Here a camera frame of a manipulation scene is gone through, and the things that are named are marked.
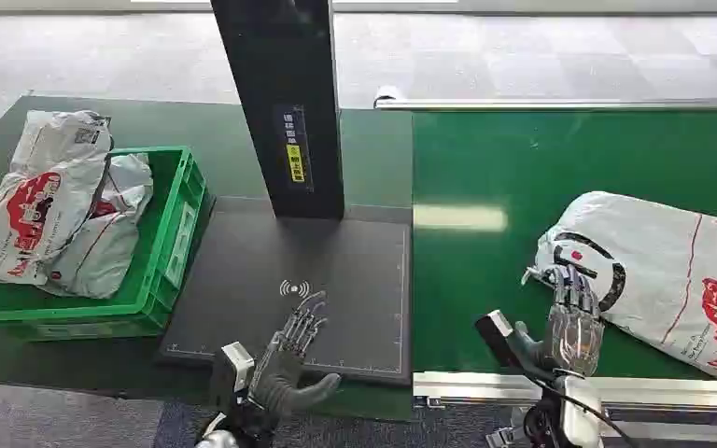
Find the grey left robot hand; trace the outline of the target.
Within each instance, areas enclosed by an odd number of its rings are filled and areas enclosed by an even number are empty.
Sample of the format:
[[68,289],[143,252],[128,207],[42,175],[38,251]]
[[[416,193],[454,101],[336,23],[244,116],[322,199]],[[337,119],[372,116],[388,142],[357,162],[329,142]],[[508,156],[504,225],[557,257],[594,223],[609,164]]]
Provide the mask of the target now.
[[265,431],[275,429],[291,413],[326,400],[342,381],[340,374],[328,373],[313,385],[299,386],[307,350],[328,321],[323,312],[326,299],[324,290],[303,299],[274,333],[255,370],[248,396],[260,409],[260,427]]

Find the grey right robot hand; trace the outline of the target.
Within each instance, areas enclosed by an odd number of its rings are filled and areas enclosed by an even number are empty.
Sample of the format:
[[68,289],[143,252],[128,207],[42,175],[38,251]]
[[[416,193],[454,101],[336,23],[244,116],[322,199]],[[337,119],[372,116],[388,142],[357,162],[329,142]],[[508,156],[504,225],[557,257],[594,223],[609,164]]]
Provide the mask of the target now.
[[583,377],[595,373],[602,344],[604,324],[599,299],[589,279],[574,266],[550,265],[528,268],[522,281],[534,277],[550,287],[554,300],[546,322],[545,337],[531,338],[523,321],[514,324],[514,335],[524,353],[537,368],[561,369]]

